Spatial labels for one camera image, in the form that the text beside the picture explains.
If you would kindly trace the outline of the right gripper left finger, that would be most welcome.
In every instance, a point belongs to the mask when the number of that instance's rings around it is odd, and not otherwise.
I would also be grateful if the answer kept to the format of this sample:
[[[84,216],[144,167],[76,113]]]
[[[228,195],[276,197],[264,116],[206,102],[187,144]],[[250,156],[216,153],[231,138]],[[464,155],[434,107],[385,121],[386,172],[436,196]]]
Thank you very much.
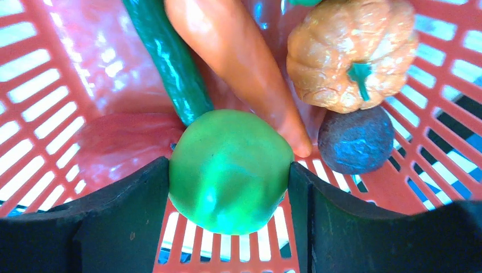
[[[152,272],[168,160],[43,213],[1,219],[2,272]]]

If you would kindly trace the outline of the green toy apple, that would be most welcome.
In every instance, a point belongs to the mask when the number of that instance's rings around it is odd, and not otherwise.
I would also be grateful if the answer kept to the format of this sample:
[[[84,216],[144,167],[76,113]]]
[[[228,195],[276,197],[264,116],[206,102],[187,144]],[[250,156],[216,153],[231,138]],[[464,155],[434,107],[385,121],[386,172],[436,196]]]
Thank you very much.
[[[169,198],[196,225],[225,235],[258,231],[288,186],[293,151],[252,113],[214,110],[182,134],[169,161]]]

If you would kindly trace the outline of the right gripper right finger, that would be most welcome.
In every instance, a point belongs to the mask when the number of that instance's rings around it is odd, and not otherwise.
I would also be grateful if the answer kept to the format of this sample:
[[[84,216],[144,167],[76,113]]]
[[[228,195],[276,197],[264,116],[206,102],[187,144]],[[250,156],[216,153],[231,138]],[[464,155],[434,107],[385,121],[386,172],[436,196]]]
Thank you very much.
[[[288,196],[301,272],[480,272],[481,202],[406,216],[294,162]]]

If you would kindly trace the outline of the red plastic shopping basket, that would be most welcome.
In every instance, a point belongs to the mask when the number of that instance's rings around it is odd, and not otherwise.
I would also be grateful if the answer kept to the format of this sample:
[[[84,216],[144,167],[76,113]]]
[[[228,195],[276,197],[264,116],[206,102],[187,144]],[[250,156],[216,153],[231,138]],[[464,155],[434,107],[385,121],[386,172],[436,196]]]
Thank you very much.
[[[481,2],[412,1],[417,57],[382,107],[394,150],[377,171],[343,175],[314,150],[295,162],[365,202],[406,216],[481,202]],[[161,78],[122,1],[1,2],[1,219],[43,213],[110,184],[82,170],[78,131],[105,142],[141,123],[179,137]],[[288,192],[258,232],[227,236],[167,197],[152,272],[301,272]]]

